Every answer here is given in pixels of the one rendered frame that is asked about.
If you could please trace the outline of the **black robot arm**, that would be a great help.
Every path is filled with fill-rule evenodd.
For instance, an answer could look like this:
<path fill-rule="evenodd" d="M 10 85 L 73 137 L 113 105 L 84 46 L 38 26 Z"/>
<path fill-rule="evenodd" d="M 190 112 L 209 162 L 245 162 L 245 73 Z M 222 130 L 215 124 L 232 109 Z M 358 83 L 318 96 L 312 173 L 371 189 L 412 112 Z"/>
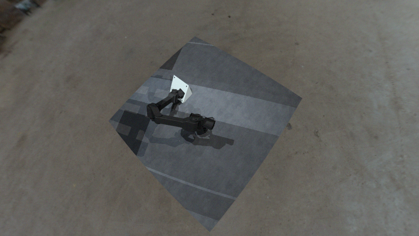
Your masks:
<path fill-rule="evenodd" d="M 202 135 L 207 132 L 207 129 L 212 130 L 215 125 L 215 120 L 207 117 L 202 118 L 200 114 L 191 113 L 189 117 L 178 118 L 168 115 L 162 115 L 160 111 L 170 103 L 176 103 L 178 99 L 182 99 L 185 93 L 181 88 L 179 90 L 172 89 L 168 96 L 157 103 L 150 103 L 147 105 L 147 116 L 156 124 L 164 124 L 183 128 L 188 132 L 197 132 L 197 135 Z"/>

